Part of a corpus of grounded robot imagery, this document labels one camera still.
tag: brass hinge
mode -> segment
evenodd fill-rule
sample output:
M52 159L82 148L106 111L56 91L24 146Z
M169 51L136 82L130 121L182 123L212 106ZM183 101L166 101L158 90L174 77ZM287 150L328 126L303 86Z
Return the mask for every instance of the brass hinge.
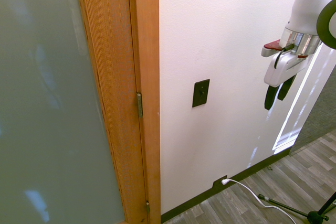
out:
M141 93L136 93L136 94L137 94L136 97L138 98L138 113L139 113L139 117L143 118Z
M150 209L149 209L149 202L148 202L148 200L146 201L146 207L147 207L147 213L149 213Z

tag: wooden floor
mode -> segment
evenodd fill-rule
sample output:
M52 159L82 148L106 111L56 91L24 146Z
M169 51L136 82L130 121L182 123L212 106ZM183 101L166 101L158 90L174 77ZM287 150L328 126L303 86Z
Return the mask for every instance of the wooden floor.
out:
M242 183L257 195L263 194L303 212L318 210L336 191L336 131L291 153L270 168L260 170ZM287 212L297 224L309 223L305 217ZM327 216L329 221L323 223L336 223L336 208ZM292 221L276 209L264 208L248 190L235 184L165 222L173 223L290 224Z

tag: black cable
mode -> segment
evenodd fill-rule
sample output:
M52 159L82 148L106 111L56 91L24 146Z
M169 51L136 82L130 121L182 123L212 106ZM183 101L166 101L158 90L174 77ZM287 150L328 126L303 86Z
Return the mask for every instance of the black cable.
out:
M279 61L280 56L282 55L282 53L283 53L283 52L286 52L286 51L288 51L288 50L290 50L290 49L293 49L294 46L295 46L294 44L289 44L288 46L285 46L285 47L281 50L281 52L279 53L279 55L278 55L278 57L277 57L277 59L275 60L275 63L274 63L274 68L275 68L275 69L277 69L277 64L278 64L278 61Z

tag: gray carpet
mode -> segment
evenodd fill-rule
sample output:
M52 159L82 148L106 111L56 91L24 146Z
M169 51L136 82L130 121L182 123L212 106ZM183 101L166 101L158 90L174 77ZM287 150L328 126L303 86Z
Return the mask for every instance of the gray carpet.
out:
M336 130L336 68L303 125L292 152L333 130Z

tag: baseboard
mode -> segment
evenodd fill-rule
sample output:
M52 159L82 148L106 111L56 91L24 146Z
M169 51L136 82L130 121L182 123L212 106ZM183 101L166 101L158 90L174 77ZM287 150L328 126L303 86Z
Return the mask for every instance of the baseboard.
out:
M276 155L270 156L269 158L259 162L258 164L255 164L254 166L251 166L250 168L242 171L241 173L238 173L237 175L233 176L231 179L236 180L236 181L240 181L243 180L249 176L251 176L252 174L258 172L261 169L264 169L265 167L275 163L276 161L282 159L283 157L287 156L290 152L291 148L288 148ZM198 205L199 203L209 199L211 196L214 196L215 194L220 193L221 191L223 191L224 189L230 187L231 185L233 185L233 182L229 182L227 183L225 186L222 185L221 181L222 179L226 178L220 178L218 180L216 180L213 183L213 186L211 189L197 195L196 197L188 200L187 202L173 208L172 210L164 213L161 216L161 223L164 223L172 218L174 218L175 216L183 213L184 211L187 211L188 209Z

